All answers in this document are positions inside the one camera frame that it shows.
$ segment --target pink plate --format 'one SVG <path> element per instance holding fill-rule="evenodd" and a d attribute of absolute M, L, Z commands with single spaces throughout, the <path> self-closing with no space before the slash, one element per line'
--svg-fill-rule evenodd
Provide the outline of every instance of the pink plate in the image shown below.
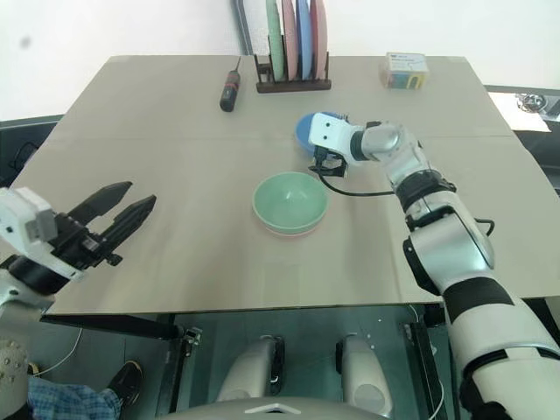
<path fill-rule="evenodd" d="M 315 79 L 325 77 L 326 13 L 323 0 L 311 0 L 311 35 L 313 36 L 313 67 Z"/>
<path fill-rule="evenodd" d="M 282 0 L 283 41 L 288 62 L 288 80 L 298 76 L 298 30 L 291 0 Z"/>

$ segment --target small box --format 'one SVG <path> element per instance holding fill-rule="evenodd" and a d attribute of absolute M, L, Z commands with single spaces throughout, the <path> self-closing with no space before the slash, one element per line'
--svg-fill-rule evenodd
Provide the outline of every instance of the small box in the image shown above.
<path fill-rule="evenodd" d="M 423 54 L 388 52 L 383 78 L 387 88 L 419 89 L 430 74 Z"/>

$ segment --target white wall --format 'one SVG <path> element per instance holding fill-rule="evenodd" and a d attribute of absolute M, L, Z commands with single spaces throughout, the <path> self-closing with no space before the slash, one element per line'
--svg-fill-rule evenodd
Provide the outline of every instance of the white wall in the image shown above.
<path fill-rule="evenodd" d="M 560 89 L 559 0 L 324 1 L 332 54 L 463 55 L 485 84 Z M 230 4 L 0 0 L 0 120 L 65 113 L 111 55 L 238 54 Z M 245 0 L 259 53 L 264 4 Z"/>

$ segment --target beige table surface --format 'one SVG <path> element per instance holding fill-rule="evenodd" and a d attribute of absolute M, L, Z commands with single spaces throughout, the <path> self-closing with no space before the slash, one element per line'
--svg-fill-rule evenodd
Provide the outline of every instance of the beige table surface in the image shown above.
<path fill-rule="evenodd" d="M 187 312 L 432 302 L 401 251 L 407 236 L 395 197 L 330 193 L 318 229 L 297 239 L 265 230 L 251 212 L 258 183 L 306 171 L 292 132 L 307 112 L 409 126 L 432 163 L 478 217 L 496 220 L 497 274 L 522 297 L 560 295 L 560 203 L 463 59 L 430 58 L 419 92 L 389 91 L 379 58 L 335 57 L 332 90 L 257 94 L 252 59 L 241 65 L 235 112 L 218 99 L 234 57 L 117 57 L 90 83 L 16 181 L 67 211 L 100 186 L 134 182 L 150 218 L 102 264 L 57 296 L 52 313 Z M 376 164 L 334 181 L 388 188 Z M 0 252 L 9 252 L 2 245 Z"/>

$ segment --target black screwdriver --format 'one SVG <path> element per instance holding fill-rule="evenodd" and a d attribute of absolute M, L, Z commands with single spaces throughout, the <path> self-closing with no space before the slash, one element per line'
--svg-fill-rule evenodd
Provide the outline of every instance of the black screwdriver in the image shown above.
<path fill-rule="evenodd" d="M 240 57 L 237 60 L 237 66 L 235 66 L 235 69 L 227 74 L 226 83 L 224 84 L 224 90 L 221 91 L 220 108 L 222 108 L 222 110 L 226 112 L 231 112 L 234 110 L 235 99 L 237 98 L 237 90 L 239 89 L 239 83 L 242 81 L 242 77 L 237 71 L 241 60 L 242 58 Z"/>

